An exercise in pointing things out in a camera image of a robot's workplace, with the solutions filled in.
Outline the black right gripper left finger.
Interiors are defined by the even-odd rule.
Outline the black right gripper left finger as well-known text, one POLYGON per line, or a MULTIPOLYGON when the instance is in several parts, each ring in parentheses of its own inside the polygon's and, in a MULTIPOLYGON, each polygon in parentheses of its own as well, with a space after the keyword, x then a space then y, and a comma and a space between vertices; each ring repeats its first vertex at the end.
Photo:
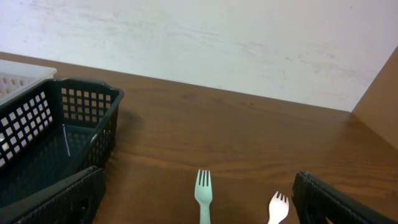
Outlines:
POLYGON ((104 197, 103 170, 88 167, 1 208, 1 223, 92 223, 104 197))

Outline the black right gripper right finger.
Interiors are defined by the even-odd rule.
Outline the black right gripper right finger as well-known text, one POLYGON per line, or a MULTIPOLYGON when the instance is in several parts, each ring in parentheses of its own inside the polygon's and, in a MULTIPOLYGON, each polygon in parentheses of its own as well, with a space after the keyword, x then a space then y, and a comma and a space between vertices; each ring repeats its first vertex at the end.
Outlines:
POLYGON ((292 191, 300 224, 397 224, 307 171, 296 174, 292 191))

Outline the white plastic fork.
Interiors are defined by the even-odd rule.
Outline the white plastic fork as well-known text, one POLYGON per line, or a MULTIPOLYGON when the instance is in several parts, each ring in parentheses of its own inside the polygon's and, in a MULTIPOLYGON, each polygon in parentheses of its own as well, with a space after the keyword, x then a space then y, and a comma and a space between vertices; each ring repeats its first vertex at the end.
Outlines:
POLYGON ((279 224, 289 214, 288 198, 277 191, 269 203, 269 219, 267 224, 279 224))

